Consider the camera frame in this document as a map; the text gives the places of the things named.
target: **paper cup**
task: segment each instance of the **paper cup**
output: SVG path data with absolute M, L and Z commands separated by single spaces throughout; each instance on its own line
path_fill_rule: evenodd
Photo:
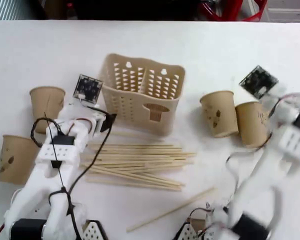
M 34 120 L 43 118 L 45 114 L 50 119 L 56 119 L 64 107 L 65 94 L 63 89 L 54 86 L 40 86 L 32 89 L 30 96 Z M 46 121 L 39 121 L 35 131 L 45 134 L 47 126 Z
M 267 114 L 259 102 L 246 102 L 236 106 L 238 127 L 243 144 L 247 148 L 257 148 L 268 138 Z
M 29 138 L 3 135 L 0 182 L 24 185 L 35 165 L 39 148 Z
M 232 91 L 215 91 L 200 99 L 203 113 L 216 138 L 238 133 L 237 116 Z

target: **red chair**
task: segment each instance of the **red chair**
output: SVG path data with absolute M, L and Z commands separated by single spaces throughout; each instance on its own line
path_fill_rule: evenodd
M 236 21 L 239 11 L 241 9 L 242 3 L 244 0 L 226 0 L 224 11 L 222 16 L 218 16 L 207 3 L 200 3 L 199 9 L 201 13 L 206 16 L 211 21 Z M 246 19 L 243 19 L 244 22 L 258 22 L 261 19 L 262 13 L 265 10 L 268 0 L 254 0 L 255 3 L 259 6 L 259 12 L 255 15 L 252 15 Z

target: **circuit board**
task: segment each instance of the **circuit board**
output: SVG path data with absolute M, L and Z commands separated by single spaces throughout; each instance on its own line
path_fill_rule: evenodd
M 81 100 L 96 104 L 103 82 L 101 80 L 80 74 L 76 84 L 73 97 L 79 98 L 79 95 L 84 96 Z
M 259 100 L 278 82 L 277 78 L 258 65 L 239 85 Z

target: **plastic basket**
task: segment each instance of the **plastic basket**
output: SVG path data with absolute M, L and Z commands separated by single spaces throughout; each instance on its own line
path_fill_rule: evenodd
M 132 127 L 159 135 L 173 129 L 185 69 L 145 58 L 109 54 L 99 79 L 107 111 Z

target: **table surface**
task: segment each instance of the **table surface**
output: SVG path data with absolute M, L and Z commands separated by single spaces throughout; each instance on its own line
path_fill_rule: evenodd
M 169 174 L 186 183 L 182 192 L 81 180 L 73 201 L 86 204 L 88 217 L 100 220 L 111 240 L 172 239 L 193 208 L 205 206 L 207 201 L 227 201 L 234 180 L 225 168 L 225 160 L 233 151 L 244 150 L 237 137 L 211 137 L 201 116 L 200 97 L 212 91 L 232 90 L 236 104 L 253 100 L 238 83 L 256 65 L 286 84 L 289 92 L 300 92 L 300 24 L 0 21 L 0 151 L 3 134 L 30 135 L 30 89 L 57 86 L 65 89 L 70 99 L 79 74 L 96 76 L 109 53 L 149 58 L 186 69 L 174 131 L 166 141 L 198 154 L 194 165 Z M 100 105 L 104 106 L 102 97 Z M 233 160 L 240 179 L 250 174 L 260 154 Z M 300 240 L 300 167 L 293 173 L 277 186 L 281 190 L 281 216 L 274 240 Z M 127 227 L 166 212 L 211 186 L 217 187 L 215 194 L 126 233 Z M 18 187 L 0 182 L 0 225 Z M 247 206 L 265 224 L 273 214 L 271 197 L 265 192 Z

